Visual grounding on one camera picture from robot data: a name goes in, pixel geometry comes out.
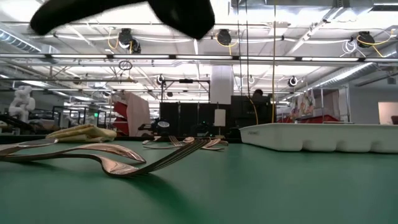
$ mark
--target ceiling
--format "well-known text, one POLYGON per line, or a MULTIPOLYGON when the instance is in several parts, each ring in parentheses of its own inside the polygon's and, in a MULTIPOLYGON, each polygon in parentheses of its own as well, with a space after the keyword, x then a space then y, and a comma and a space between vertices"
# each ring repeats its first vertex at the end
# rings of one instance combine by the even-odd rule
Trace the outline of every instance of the ceiling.
MULTIPOLYGON (((397 40, 390 35, 398 34, 392 31, 398 24, 398 12, 369 11, 356 15, 351 11, 345 11, 335 19, 331 19, 322 26, 322 18, 329 9, 319 9, 315 7, 303 7, 296 10, 296 13, 278 9, 277 25, 275 28, 276 42, 275 49, 273 44, 274 28, 272 25, 273 15, 269 13, 258 13, 249 11, 248 16, 228 14, 227 0, 211 0, 216 16, 216 25, 209 33, 197 42, 180 32, 163 25, 152 12, 148 4, 137 4, 129 7, 121 7, 106 11, 91 18, 77 21, 70 26, 59 27, 52 33, 39 37, 29 30, 29 21, 34 12, 42 4, 41 0, 2 0, 0 1, 0 22, 7 28, 21 37, 38 45, 50 45, 60 54, 128 54, 127 50, 116 45, 116 36, 121 28, 131 28, 133 36, 141 45, 141 54, 167 54, 167 55, 229 55, 229 48, 221 46, 215 40, 215 35, 220 29, 229 29, 232 36, 232 44, 237 42, 238 36, 242 40, 231 47, 231 55, 255 55, 272 56, 275 50, 276 56, 293 57, 362 57, 363 55, 374 55, 373 48, 354 50, 351 54, 345 54, 346 42, 351 37, 356 37, 359 31, 370 31, 376 43, 390 39, 385 44, 378 45, 381 50, 394 44, 397 40), (313 30, 310 38, 302 45, 292 50, 300 42, 308 31, 313 30)), ((21 50, 0 42, 0 53, 23 53, 21 50)), ((60 60, 66 64, 73 60, 60 60)), ((209 80, 214 74, 211 73, 212 67, 217 63, 212 61, 200 61, 198 63, 188 62, 178 64, 178 60, 155 61, 156 66, 151 66, 151 60, 133 60, 141 63, 142 66, 135 66, 130 71, 119 72, 115 64, 100 67, 82 66, 53 66, 52 71, 49 66, 39 66, 40 61, 20 59, 14 62, 25 65, 32 70, 40 72, 41 75, 58 73, 56 78, 82 77, 84 79, 110 79, 118 73, 118 78, 122 74, 122 79, 130 77, 136 79, 138 83, 107 83, 107 82, 83 82, 81 85, 72 83, 61 83, 70 88, 114 88, 117 90, 143 90, 140 94, 150 102, 157 100, 144 93, 146 90, 159 89, 157 86, 157 75, 163 74, 169 79, 191 78, 209 80)), ((272 88, 273 68, 269 64, 252 63, 249 68, 247 61, 231 64, 233 73, 238 79, 243 78, 243 89, 247 90, 247 78, 250 78, 250 89, 260 88, 269 91, 272 88)), ((275 66, 275 87, 276 91, 295 91, 303 86, 309 85, 322 77, 336 71, 343 64, 283 64, 277 63, 275 66), (287 85, 287 79, 297 77, 300 82, 296 88, 287 85)), ((197 84, 175 83, 169 90, 205 90, 197 84)), ((204 93, 183 93, 174 94, 170 100, 207 100, 208 95, 204 93)))

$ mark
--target desk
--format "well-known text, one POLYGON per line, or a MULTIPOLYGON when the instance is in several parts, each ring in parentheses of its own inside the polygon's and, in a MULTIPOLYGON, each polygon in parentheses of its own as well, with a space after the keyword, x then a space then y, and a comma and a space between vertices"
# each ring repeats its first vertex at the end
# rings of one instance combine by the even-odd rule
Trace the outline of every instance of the desk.
MULTIPOLYGON (((113 143, 134 149, 147 162, 171 152, 142 149, 140 142, 113 143)), ((230 144, 225 152, 197 151, 134 179, 109 177, 88 159, 0 162, 0 219, 7 224, 397 223, 397 173, 395 155, 275 152, 245 144, 230 144)))

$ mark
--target cloth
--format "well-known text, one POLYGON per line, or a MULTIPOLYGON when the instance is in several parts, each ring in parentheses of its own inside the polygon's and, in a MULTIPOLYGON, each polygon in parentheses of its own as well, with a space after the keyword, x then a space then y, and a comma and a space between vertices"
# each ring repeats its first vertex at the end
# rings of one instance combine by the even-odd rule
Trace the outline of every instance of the cloth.
POLYGON ((104 142, 112 141, 116 132, 84 124, 48 134, 46 138, 57 138, 59 142, 104 142))

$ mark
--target white tray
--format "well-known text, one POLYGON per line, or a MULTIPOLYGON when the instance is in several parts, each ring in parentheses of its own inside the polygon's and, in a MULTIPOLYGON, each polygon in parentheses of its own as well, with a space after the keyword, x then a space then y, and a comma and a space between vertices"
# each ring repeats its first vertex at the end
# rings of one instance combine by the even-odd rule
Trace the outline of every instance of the white tray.
POLYGON ((260 124, 241 128, 243 143, 277 151, 398 153, 398 126, 260 124))

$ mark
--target black partition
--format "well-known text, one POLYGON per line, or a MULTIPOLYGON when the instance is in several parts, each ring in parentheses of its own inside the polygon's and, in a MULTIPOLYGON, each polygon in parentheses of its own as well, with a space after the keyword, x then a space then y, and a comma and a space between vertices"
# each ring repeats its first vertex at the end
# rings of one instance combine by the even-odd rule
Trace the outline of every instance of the black partition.
POLYGON ((205 122, 211 126, 212 135, 225 135, 230 127, 231 120, 230 105, 217 105, 210 103, 160 103, 160 117, 170 123, 170 135, 194 136, 195 127, 205 122), (214 127, 215 109, 226 110, 225 127, 214 127))
POLYGON ((169 134, 179 136, 179 112, 178 103, 160 103, 160 118, 170 124, 169 134))

